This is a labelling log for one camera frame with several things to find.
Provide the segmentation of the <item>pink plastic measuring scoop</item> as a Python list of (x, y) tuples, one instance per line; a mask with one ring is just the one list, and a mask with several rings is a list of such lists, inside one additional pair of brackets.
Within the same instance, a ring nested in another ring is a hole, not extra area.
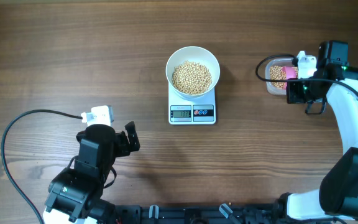
[(298, 78), (298, 72), (296, 67), (282, 67), (282, 72), (285, 80)]

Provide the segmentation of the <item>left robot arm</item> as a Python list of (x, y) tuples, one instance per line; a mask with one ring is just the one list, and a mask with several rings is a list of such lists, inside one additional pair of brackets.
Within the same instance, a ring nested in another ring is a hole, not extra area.
[(105, 124), (92, 124), (76, 136), (79, 153), (50, 183), (45, 202), (45, 223), (119, 223), (114, 204), (101, 198), (112, 186), (108, 175), (117, 176), (118, 157), (140, 149), (135, 123), (120, 133)]

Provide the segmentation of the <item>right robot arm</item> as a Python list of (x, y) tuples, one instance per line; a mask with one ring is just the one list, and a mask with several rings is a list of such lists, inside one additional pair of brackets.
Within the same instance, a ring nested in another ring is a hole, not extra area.
[(348, 62), (348, 44), (322, 42), (318, 56), (274, 55), (268, 66), (296, 65), (298, 76), (287, 78), (288, 103), (330, 105), (341, 135), (343, 155), (318, 189), (281, 197), (281, 219), (294, 222), (358, 220), (358, 68)]

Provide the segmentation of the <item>white digital kitchen scale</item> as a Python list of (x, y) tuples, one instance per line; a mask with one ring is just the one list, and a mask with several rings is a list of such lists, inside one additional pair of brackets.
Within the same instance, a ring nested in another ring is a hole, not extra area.
[(168, 121), (172, 125), (215, 124), (215, 88), (196, 98), (185, 98), (168, 86)]

